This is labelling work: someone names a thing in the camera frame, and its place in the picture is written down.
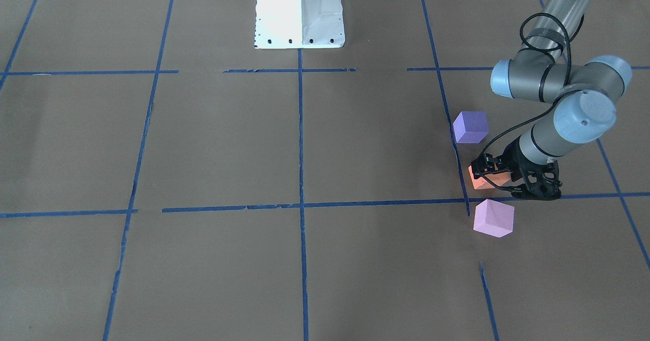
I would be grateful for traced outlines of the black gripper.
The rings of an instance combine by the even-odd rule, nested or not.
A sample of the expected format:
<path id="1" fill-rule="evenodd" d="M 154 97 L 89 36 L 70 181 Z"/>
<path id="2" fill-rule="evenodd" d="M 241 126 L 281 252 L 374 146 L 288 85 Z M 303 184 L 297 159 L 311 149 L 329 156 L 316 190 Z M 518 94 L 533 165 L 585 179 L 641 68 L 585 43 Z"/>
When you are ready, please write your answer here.
<path id="1" fill-rule="evenodd" d="M 494 181 L 522 179 L 523 183 L 507 189 L 519 200 L 553 201 L 562 197 L 559 165 L 556 162 L 542 165 L 533 163 L 522 152 L 519 139 L 506 146 L 502 156 L 481 154 L 471 162 L 471 176 Z"/>

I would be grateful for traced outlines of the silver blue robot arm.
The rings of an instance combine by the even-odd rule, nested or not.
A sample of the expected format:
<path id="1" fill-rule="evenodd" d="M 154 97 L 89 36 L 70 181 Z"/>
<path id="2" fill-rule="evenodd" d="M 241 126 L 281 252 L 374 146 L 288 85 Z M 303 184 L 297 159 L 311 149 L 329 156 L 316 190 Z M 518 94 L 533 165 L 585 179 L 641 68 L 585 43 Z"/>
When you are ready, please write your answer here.
<path id="1" fill-rule="evenodd" d="M 514 58 L 492 69 L 490 86 L 498 96 L 549 104 L 515 126 L 530 128 L 500 156 L 485 150 L 473 161 L 474 176 L 510 174 L 511 186 L 494 188 L 520 200 L 561 197 L 559 158 L 599 139 L 616 122 L 616 103 L 632 79 L 632 67 L 620 57 L 602 55 L 583 66 L 572 61 L 573 38 L 582 27 L 591 0 L 548 0 L 518 30 L 522 46 Z"/>

